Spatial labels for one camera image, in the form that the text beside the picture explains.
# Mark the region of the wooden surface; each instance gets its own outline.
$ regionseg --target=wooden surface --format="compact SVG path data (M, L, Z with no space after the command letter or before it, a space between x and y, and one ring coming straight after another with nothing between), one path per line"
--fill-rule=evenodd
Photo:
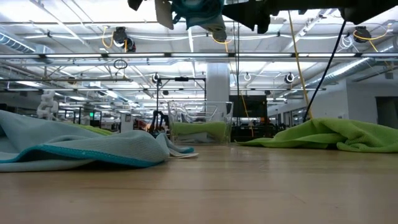
M0 174L1 223L398 223L398 155L197 151L148 169Z

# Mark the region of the white column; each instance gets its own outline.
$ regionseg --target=white column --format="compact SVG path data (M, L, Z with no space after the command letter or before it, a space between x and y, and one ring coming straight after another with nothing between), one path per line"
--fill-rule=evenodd
M229 100L229 68L227 63L208 63L206 71L207 101Z
M229 69L227 63L208 63L206 71L207 101L229 101ZM207 121L223 121L227 114L224 103L207 103Z

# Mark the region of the ceiling duct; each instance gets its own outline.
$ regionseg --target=ceiling duct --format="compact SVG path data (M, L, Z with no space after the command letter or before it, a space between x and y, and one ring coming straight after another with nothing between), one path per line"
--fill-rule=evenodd
M42 44L34 44L20 40L16 35L7 32L0 27L0 44L8 46L10 49L16 50L23 54L53 54L54 51ZM49 59L36 59L38 62L52 63Z
M387 41L376 46L380 53L391 53L398 52L398 37L395 36ZM378 65L380 62L376 60L376 58L361 58L349 63L340 63L333 68L329 69L328 74L325 76L325 79L322 82L322 85L328 85L343 78L349 77L351 75L355 75L358 72L362 72L363 70L368 69L369 67ZM315 75L315 77L322 76L323 72ZM315 88L317 87L321 78L317 78L316 80L307 83L307 88ZM287 96L292 93L296 93L297 91L292 91L290 93L285 93L283 96Z

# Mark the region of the green towel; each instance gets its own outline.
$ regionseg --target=green towel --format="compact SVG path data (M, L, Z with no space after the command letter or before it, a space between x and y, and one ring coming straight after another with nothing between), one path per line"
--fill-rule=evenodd
M105 130L105 129L101 129L101 128L96 128L96 127L92 127L92 126L88 126L88 125L82 125L82 124L73 124L73 123L70 123L70 124L78 126L78 127L81 127L83 129L92 131L94 133L97 133L97 134L100 134L100 135L103 135L103 136L109 136L109 135L113 134L111 131L108 131L108 130Z
M274 138L239 142L242 146L333 148L350 152L398 152L398 129L361 121L316 118L281 131Z
M209 123L172 123L172 134L174 136L183 136L186 134L208 133L219 141L225 137L226 123L215 121Z

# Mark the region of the fluorescent light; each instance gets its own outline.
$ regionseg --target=fluorescent light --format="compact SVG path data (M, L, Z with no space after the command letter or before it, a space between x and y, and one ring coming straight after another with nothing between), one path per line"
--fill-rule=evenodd
M1 54L0 58L39 58L39 56L36 54Z
M38 89L32 88L18 88L18 89L6 89L7 91L38 91Z
M398 57L398 53L366 53L363 57Z
M108 57L164 57L164 54L159 54L159 53L109 54Z
M267 98L267 100L286 100L286 98Z
M174 53L172 57L227 57L228 54L220 54L220 53Z
M159 101L178 100L178 101L204 101L204 98L159 98Z
M274 54L274 53L259 53L259 54L250 54L250 53L238 53L236 54L238 57L291 57L292 54Z
M329 53L298 54L299 57L331 57ZM354 57L354 53L335 53L335 57Z
M19 81L19 82L16 82L16 83L23 84L23 85L29 85L29 86L32 86L32 87L41 87L41 85L36 83L36 82Z
M282 103L286 103L286 102L267 102L267 104L282 104Z
M86 98L81 97L81 96L69 96L69 98L74 99L74 100L87 100Z
M101 54L47 54L48 58L96 58L102 57Z
M104 88L97 88L97 89L91 89L91 88L85 88L85 89L77 89L78 91L101 91L101 90L107 90Z
M74 89L43 89L43 90L53 90L53 91L73 91Z

